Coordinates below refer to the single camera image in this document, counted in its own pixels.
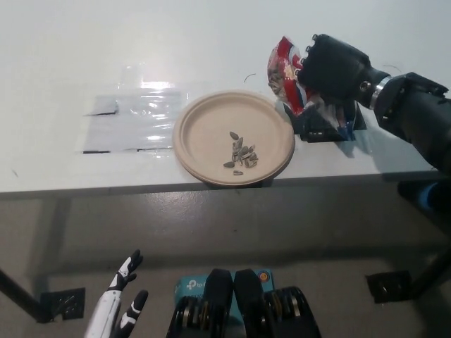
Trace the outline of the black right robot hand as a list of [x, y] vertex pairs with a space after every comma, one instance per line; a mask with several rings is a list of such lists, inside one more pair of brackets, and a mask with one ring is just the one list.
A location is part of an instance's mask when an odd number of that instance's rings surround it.
[[376, 86], [389, 76], [372, 67], [362, 51], [329, 35], [313, 36], [297, 79], [307, 89], [336, 101], [353, 100], [369, 107]]

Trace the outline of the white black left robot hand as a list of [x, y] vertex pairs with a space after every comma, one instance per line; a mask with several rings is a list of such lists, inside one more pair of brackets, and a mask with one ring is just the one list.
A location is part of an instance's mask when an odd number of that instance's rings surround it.
[[135, 270], [142, 261], [143, 256], [139, 249], [126, 258], [113, 276], [106, 291], [99, 298], [84, 337], [130, 337], [147, 301], [149, 292], [141, 290], [124, 314], [119, 316], [121, 296], [125, 287], [137, 277]]

